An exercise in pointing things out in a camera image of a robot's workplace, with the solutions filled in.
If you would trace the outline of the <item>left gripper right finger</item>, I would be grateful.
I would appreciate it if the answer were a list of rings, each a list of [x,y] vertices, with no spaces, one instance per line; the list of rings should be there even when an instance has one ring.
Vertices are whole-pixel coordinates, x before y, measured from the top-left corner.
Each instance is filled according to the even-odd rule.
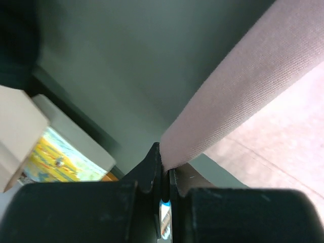
[[[323,242],[315,207],[297,190],[216,188],[178,168],[170,200],[173,242]]]

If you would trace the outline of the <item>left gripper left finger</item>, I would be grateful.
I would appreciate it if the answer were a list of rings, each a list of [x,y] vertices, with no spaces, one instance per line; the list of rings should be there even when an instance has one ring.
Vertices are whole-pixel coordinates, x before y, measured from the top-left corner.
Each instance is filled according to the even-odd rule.
[[[1,242],[157,242],[159,144],[116,182],[32,183],[1,220]]]

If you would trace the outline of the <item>pink t shirt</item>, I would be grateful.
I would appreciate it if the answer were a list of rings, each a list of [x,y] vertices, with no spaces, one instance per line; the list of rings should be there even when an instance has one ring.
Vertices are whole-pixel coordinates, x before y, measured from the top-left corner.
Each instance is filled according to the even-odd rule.
[[[249,187],[323,203],[323,1],[276,1],[164,133],[164,168],[206,152]]]

